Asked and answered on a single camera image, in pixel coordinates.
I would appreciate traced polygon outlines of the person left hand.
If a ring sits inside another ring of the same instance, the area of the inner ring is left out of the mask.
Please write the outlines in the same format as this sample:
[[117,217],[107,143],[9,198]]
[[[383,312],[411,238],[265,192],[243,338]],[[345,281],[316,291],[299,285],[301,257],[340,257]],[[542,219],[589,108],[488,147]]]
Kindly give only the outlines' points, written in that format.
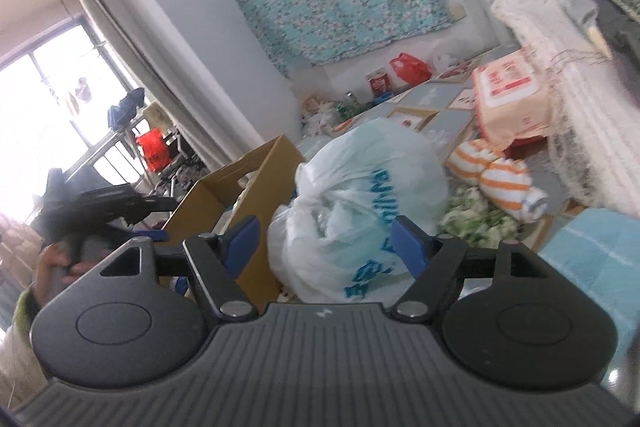
[[68,257],[64,243],[47,246],[39,256],[35,280],[32,283],[35,303],[40,309],[44,308],[55,296],[56,281],[59,281],[64,288],[72,285],[109,254],[111,251],[101,244],[96,259],[73,263]]

